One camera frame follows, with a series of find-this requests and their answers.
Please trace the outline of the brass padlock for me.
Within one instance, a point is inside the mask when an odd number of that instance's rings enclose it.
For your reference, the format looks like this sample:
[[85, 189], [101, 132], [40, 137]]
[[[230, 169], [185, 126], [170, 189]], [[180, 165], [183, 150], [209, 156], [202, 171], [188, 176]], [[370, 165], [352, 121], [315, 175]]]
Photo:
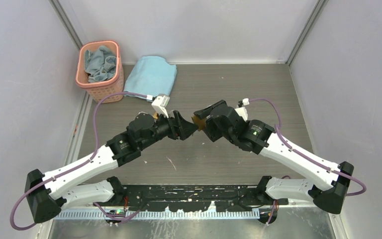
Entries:
[[158, 113], [153, 113], [153, 114], [152, 114], [152, 117], [153, 117], [153, 119], [157, 120], [157, 119], [159, 118], [159, 114], [158, 114]]
[[202, 131], [206, 128], [206, 120], [207, 118], [200, 119], [198, 116], [193, 115], [192, 116], [192, 122], [198, 127], [198, 131]]

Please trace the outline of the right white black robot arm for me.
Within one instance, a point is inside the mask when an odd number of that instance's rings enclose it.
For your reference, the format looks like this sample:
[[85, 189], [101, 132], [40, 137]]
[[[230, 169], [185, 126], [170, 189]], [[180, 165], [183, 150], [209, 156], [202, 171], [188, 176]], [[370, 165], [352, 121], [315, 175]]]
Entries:
[[194, 112], [192, 121], [211, 141], [223, 137], [243, 151], [273, 159], [304, 177], [263, 176], [255, 193], [261, 204], [297, 199], [312, 202], [328, 213], [340, 214], [348, 195], [353, 165], [346, 161], [340, 164], [327, 161], [283, 137], [277, 126], [248, 119], [246, 105], [243, 101], [233, 108], [221, 100]]

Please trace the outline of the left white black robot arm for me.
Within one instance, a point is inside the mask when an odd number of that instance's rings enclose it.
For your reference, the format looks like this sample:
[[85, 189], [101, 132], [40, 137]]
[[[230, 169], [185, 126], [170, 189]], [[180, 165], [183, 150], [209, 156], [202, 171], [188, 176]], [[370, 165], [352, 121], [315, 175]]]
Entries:
[[122, 204], [125, 192], [118, 180], [105, 180], [104, 184], [109, 189], [85, 185], [83, 182], [131, 162], [140, 157], [145, 148], [165, 137], [186, 140], [197, 129], [196, 124], [185, 120], [178, 111], [173, 111], [171, 117], [161, 115], [157, 119], [140, 112], [126, 127], [126, 131], [108, 140], [90, 155], [53, 171], [30, 171], [25, 192], [33, 221], [36, 224], [46, 222], [74, 204]]

